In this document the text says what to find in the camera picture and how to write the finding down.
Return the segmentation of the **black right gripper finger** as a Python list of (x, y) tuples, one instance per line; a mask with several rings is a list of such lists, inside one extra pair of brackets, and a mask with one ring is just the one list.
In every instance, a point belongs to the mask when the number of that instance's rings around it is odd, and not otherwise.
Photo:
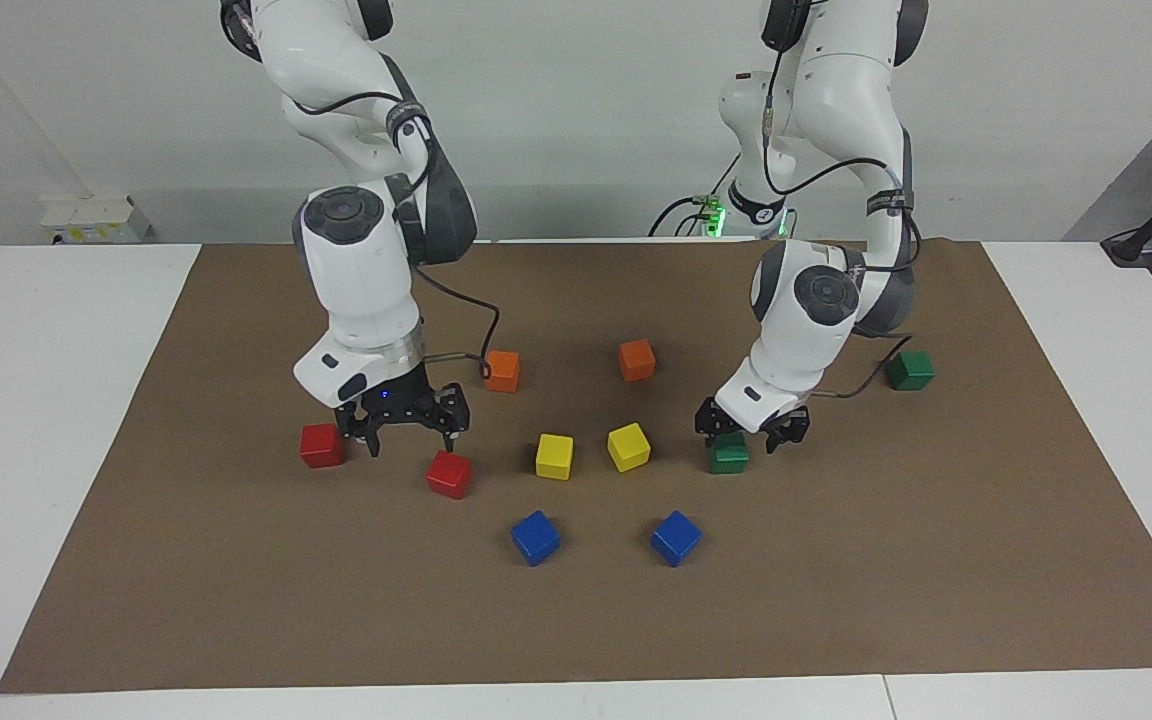
[(381, 410), (367, 406), (339, 406), (334, 409), (338, 433), (367, 448), (371, 457), (381, 454)]
[(471, 410), (460, 382), (442, 387), (444, 450), (454, 452), (454, 444), (470, 429)]

